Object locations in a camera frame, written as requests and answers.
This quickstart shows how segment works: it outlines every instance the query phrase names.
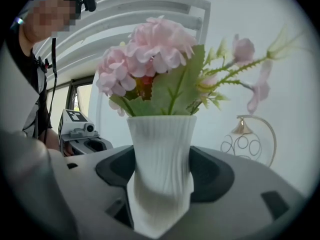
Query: ribbed vase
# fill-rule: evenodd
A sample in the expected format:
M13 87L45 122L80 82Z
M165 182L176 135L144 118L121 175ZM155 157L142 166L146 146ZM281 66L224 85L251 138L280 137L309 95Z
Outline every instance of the ribbed vase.
M194 191L189 150L196 120L184 115L127 119L135 152L127 191L136 232L159 238L188 211Z

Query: wire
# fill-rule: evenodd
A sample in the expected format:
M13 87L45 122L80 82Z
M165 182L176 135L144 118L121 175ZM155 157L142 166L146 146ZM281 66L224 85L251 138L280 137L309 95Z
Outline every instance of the wire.
M51 47L51 60L52 60L52 70L54 73L54 85L53 85L53 91L52 91L52 98L51 98L51 103L50 103L50 109L49 109L49 120L48 124L45 128L45 133L44 133L44 141L43 143L46 144L47 141L47 132L50 124L50 118L51 118L51 111L52 111L52 103L54 101L54 96L55 96L55 91L56 91L56 86L57 86L57 65L56 65L56 39L52 39L52 47Z

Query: green leaf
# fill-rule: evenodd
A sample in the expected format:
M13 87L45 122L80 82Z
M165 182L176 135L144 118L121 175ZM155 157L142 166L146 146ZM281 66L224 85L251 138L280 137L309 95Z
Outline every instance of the green leaf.
M195 113L197 113L199 111L199 108L196 107L195 109L193 109L192 113L191 113L191 116L194 115Z
M186 110L189 112L189 115L193 115L195 114L198 110L197 108L200 106L201 101L194 101L192 102L187 108Z
M229 66L222 66L222 67L219 67L219 68L215 68L215 69L209 69L209 68L206 68L205 70L202 71L202 75L203 75L203 79L205 79L207 76L213 76L219 72L222 72L222 71L228 71L230 72L231 69L228 69Z
M129 100L129 101L138 98L137 90L136 90L136 89L133 89L133 90L130 90L130 91L127 90L126 93L125 93L125 97L126 97L126 99Z
M211 69L210 68L205 68L201 70L201 74L205 75L207 72L209 72Z
M213 99L213 100L212 100L212 103L213 103L219 110L221 110L219 101Z
M228 53L227 40L223 38L220 42L218 50L216 51L216 56L218 58L223 58L227 55L227 53Z
M156 114L190 115L187 110L198 97L198 76L205 59L204 45L192 47L194 55L186 66L174 68L170 73L159 74L152 84L151 104Z
M215 96L215 100L217 101L229 101L229 99L221 93L217 93Z
M138 98L128 100L125 97L112 95L110 97L114 103L118 104L132 117L155 116L155 109L150 100L143 100L141 96Z
M258 64L262 63L263 61L265 61L267 59L267 57L263 57L261 59L257 59L249 64L246 64L244 66L239 67L237 70L232 70L231 72L229 72L229 74L227 74L224 78L222 78L221 80L219 80L216 84L215 87L218 88L220 85L223 84L235 84L235 85L240 85L240 81L239 80L228 80L230 78L234 78L235 76L237 76L239 73L249 70L255 66L257 66Z
M267 57L269 59L275 59L277 53L281 51L283 47L285 47L288 42L288 27L284 25L277 35L276 39L270 44L267 49Z
M201 99L203 105L205 106L205 108L208 109L209 108L208 97L201 97L200 99Z
M209 50L209 53L208 53L208 56L206 57L206 60L205 60L205 63L204 63L204 65L207 65L207 64L211 64L211 61L213 61L213 60L215 60L215 59L217 59L218 57L217 57L217 55L216 55L216 53L215 53L215 51L214 51L214 48L213 47L211 47L210 48L210 50Z

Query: pink flower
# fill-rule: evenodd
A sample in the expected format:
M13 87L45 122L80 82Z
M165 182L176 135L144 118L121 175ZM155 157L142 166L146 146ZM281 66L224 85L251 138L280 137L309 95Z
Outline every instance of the pink flower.
M101 92L107 95L113 93L124 96L126 91L136 87L133 77L143 77L147 68L134 57L125 55L124 46L115 46L108 49L98 66L99 79L96 83Z
M204 80L202 80L201 84L205 86L213 86L218 82L217 74L209 75ZM201 93L201 96L208 96L209 92L207 93Z
M180 64L186 65L182 53L186 53L190 59L192 46L197 44L197 40L174 21L161 17L148 18L146 21L133 31L127 45L127 55L136 57L143 64L152 60L153 69L159 74L175 69Z
M270 59L263 62L258 81L255 85L251 86L253 96L247 104L247 109L251 115L256 111L259 102L265 100L269 95L270 86L268 85L267 80L272 69L272 64L273 62Z
M255 46L248 38L239 40L239 35L236 34L232 43L233 62L239 67L251 63L254 58Z
M125 115L124 109L121 108L118 104L114 103L111 99L109 99L109 106L113 110L116 110L120 117L123 117Z

